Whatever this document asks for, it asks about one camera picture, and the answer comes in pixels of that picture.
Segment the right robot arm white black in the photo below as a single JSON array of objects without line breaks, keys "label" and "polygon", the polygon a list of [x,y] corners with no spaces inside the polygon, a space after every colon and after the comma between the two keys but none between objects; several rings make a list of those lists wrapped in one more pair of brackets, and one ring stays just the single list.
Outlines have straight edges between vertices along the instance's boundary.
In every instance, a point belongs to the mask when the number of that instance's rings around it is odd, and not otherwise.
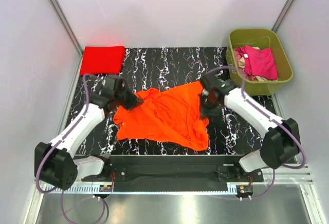
[{"label": "right robot arm white black", "polygon": [[232,171],[237,176],[266,167],[276,170],[301,153],[299,128],[294,119],[284,120],[268,111],[232,80],[220,82],[209,73],[201,77],[200,83],[203,117],[215,115],[219,106],[226,107],[247,121],[263,139],[260,149],[234,163]]}]

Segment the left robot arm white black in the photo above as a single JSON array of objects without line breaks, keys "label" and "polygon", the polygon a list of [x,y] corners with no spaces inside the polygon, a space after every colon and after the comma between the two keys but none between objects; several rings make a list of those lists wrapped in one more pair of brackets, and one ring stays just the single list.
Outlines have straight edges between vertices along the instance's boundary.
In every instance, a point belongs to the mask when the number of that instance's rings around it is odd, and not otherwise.
[{"label": "left robot arm white black", "polygon": [[68,190],[77,180],[91,175],[107,178],[107,158],[89,156],[75,159],[85,138],[118,106],[131,110],[143,103],[127,86],[125,79],[109,75],[93,93],[85,94],[85,104],[70,125],[50,142],[40,142],[34,150],[34,176],[41,193],[40,181],[54,189]]}]

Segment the orange t shirt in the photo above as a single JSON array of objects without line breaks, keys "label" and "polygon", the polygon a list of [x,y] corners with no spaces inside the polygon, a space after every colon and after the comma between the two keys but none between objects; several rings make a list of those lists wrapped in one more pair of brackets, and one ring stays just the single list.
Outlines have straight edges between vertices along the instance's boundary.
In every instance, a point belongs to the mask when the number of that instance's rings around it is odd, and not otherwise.
[{"label": "orange t shirt", "polygon": [[197,81],[166,91],[150,88],[137,92],[143,103],[131,110],[119,107],[113,117],[119,126],[117,139],[148,139],[206,150],[209,120],[200,114],[202,90]]}]

